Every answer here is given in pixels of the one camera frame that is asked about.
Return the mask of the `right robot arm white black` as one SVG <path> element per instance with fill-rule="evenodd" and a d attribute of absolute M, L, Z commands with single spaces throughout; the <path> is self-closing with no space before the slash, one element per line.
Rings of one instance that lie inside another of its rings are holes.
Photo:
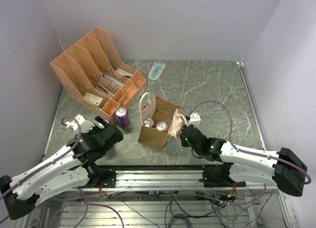
<path fill-rule="evenodd" d="M 190 147 L 198 156 L 224 165 L 217 179 L 225 187 L 233 182 L 255 182 L 277 186 L 291 196 L 303 194 L 307 166 L 288 148 L 260 151 L 234 146 L 224 139 L 206 137 L 193 125 L 182 129 L 180 139 L 183 147 Z"/>

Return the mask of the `blue white blister pack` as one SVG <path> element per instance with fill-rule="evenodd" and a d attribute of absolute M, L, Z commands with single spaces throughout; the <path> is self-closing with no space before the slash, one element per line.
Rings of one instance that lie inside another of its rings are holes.
<path fill-rule="evenodd" d="M 155 61 L 149 71 L 148 78 L 150 80 L 157 80 L 159 79 L 160 75 L 162 74 L 163 70 L 165 69 L 166 64 L 162 61 Z"/>

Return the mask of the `white red box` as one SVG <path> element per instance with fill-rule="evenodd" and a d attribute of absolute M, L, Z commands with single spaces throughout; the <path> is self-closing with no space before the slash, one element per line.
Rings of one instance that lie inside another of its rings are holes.
<path fill-rule="evenodd" d="M 102 108 L 105 104 L 104 98 L 88 93 L 88 92 L 84 94 L 83 98 L 98 108 Z"/>

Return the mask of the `red soda can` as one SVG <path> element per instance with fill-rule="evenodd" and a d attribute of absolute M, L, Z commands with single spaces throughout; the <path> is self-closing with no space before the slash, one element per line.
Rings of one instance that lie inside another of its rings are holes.
<path fill-rule="evenodd" d="M 156 129 L 158 131 L 164 132 L 164 133 L 168 133 L 168 125 L 166 122 L 164 121 L 160 121 L 156 124 Z"/>
<path fill-rule="evenodd" d="M 156 124 L 151 118 L 146 118 L 143 122 L 143 125 L 145 127 L 155 128 Z"/>

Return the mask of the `canvas bag brown printed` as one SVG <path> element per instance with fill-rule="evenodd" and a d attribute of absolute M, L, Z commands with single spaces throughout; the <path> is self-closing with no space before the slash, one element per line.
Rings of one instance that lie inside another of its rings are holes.
<path fill-rule="evenodd" d="M 187 120 L 180 112 L 180 107 L 170 101 L 146 92 L 139 101 L 139 115 L 141 130 L 138 142 L 152 149 L 161 150 L 165 143 L 172 137 L 176 138 L 180 130 L 187 124 Z M 164 121 L 168 125 L 168 133 L 155 128 L 145 127 L 143 122 L 151 118 L 155 124 Z"/>

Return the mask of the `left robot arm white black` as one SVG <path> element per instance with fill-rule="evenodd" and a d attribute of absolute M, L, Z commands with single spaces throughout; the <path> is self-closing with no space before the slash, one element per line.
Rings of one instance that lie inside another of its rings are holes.
<path fill-rule="evenodd" d="M 95 187 L 101 173 L 96 161 L 118 142 L 122 132 L 101 117 L 92 123 L 78 114 L 65 117 L 62 124 L 76 135 L 51 157 L 17 176 L 0 179 L 1 200 L 8 217 L 20 219 L 44 201 L 72 188 Z"/>

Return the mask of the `orange plastic file organizer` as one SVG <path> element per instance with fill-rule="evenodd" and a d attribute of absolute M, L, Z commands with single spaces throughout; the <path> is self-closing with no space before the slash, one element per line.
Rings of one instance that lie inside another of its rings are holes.
<path fill-rule="evenodd" d="M 50 66 L 70 97 L 112 123 L 116 109 L 128 107 L 146 85 L 140 71 L 121 60 L 111 36 L 100 28 L 94 28 Z M 117 68 L 133 76 L 124 77 Z M 83 96 L 87 92 L 104 98 L 104 106 L 98 108 L 86 101 Z"/>

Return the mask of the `white box in organizer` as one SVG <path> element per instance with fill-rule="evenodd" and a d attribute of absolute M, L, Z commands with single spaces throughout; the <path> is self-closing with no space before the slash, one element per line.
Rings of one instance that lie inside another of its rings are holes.
<path fill-rule="evenodd" d="M 120 68 L 117 68 L 117 69 L 116 69 L 116 72 L 117 72 L 118 74 L 120 74 L 120 75 L 126 77 L 126 78 L 130 78 L 130 77 L 133 76 L 133 74 L 131 74 L 131 73 L 129 73 L 129 72 L 123 70 L 123 69 L 120 69 Z"/>

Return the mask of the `aluminium mounting rail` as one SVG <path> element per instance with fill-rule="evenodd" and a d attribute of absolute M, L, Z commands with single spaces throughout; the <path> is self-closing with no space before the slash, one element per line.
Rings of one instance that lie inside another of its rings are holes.
<path fill-rule="evenodd" d="M 79 167 L 59 175 L 37 175 L 25 182 L 23 192 L 57 192 L 58 194 L 80 187 L 107 191 L 181 190 L 204 188 L 231 188 L 233 182 L 218 180 L 212 171 L 166 170 L 166 171 L 112 171 L 92 172 Z"/>

